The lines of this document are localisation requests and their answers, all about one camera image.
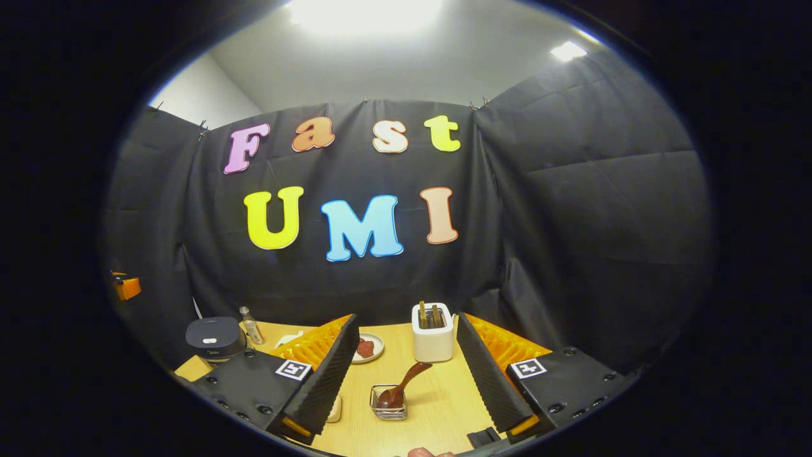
ceiling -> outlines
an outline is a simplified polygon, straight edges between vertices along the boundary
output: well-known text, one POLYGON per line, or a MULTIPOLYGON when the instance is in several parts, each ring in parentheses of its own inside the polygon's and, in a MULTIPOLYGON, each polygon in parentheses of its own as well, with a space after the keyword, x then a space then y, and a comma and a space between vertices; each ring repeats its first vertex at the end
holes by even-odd
MULTIPOLYGON (((412 1, 428 8, 425 1, 412 1)), ((210 53, 254 104, 271 112, 364 97, 480 106, 483 98, 491 99, 546 67, 566 65, 550 54, 566 41, 589 52, 602 47, 558 17, 523 3, 430 4, 437 3, 435 14, 413 8, 414 15, 367 15, 370 11, 349 10, 345 0, 342 11, 328 13, 330 21, 315 28, 293 24, 297 11, 288 5, 210 53), (347 12, 350 16, 340 17, 347 12), (338 26, 347 18, 358 20, 350 30, 342 30, 338 26), (368 25, 377 31, 366 32, 368 25)), ((310 16, 313 12, 306 11, 305 19, 310 16)))

metal basket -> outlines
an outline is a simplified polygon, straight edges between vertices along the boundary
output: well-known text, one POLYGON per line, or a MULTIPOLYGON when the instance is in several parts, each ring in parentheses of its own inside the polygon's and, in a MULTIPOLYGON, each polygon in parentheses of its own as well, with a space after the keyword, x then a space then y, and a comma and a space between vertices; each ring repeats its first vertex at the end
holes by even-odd
POLYGON ((384 390, 391 389, 392 387, 396 387, 397 384, 376 384, 372 386, 372 389, 369 392, 369 407, 372 408, 372 412, 380 420, 405 420, 406 419, 406 393, 404 392, 404 405, 399 408, 378 408, 375 405, 378 404, 378 396, 383 393, 384 390))

hand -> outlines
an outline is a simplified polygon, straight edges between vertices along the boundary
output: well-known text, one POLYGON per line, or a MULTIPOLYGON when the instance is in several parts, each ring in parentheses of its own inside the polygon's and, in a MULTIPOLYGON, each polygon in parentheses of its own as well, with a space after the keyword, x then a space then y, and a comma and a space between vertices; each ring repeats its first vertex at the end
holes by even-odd
POLYGON ((451 452, 443 452, 440 455, 430 453, 425 447, 418 447, 408 452, 407 457, 456 457, 451 452))

brown spoon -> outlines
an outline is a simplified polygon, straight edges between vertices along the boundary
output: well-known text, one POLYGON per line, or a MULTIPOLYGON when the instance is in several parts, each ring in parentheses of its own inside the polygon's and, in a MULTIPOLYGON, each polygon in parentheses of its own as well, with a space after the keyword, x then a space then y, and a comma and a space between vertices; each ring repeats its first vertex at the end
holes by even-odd
POLYGON ((384 390, 378 397, 378 408, 399 408, 404 405, 404 389, 415 376, 431 368, 431 363, 417 362, 406 372, 404 379, 395 387, 384 390))

white wall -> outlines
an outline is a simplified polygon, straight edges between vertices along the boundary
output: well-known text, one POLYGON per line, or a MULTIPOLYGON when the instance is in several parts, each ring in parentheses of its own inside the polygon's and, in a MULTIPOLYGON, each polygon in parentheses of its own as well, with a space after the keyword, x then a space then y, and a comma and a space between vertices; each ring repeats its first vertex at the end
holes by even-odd
POLYGON ((169 81, 149 102, 194 124, 217 128, 262 111, 223 72, 208 52, 169 81))

